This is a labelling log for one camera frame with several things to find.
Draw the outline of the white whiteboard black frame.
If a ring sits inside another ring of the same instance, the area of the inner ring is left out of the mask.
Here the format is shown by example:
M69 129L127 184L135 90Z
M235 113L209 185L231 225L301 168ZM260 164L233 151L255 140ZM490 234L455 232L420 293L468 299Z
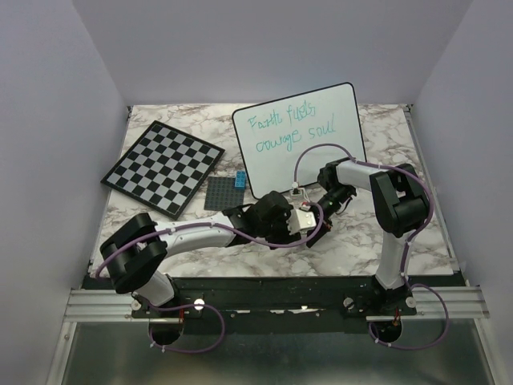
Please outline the white whiteboard black frame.
M336 145L366 159L351 83L239 108L232 122L256 199L289 191L295 172L299 185L316 183L325 164L345 157Z

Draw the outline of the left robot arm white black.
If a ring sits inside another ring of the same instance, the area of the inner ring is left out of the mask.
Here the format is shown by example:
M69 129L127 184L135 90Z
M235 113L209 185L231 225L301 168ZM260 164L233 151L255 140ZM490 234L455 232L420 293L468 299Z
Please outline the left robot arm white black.
M163 260L205 248L228 248L256 243L270 249L304 245L320 231L321 206L293 206L272 191L254 204L226 209L210 217L159 224L144 213L133 217L100 247L103 262L118 294L133 293L146 300L161 317L176 311L178 298L172 280L158 271Z

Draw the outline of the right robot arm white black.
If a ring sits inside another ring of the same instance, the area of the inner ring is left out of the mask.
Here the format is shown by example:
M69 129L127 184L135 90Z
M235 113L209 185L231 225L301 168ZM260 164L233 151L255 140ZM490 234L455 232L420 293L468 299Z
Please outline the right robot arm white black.
M326 164L317 176L317 183L325 195L311 211L317 219L322 219L322 225L307 242L309 248L331 230L331 216L349 203L359 188L371 193L383 240L368 298L374 312L389 313L398 304L397 295L407 291L410 244L434 213L429 191L411 164L378 167L348 158Z

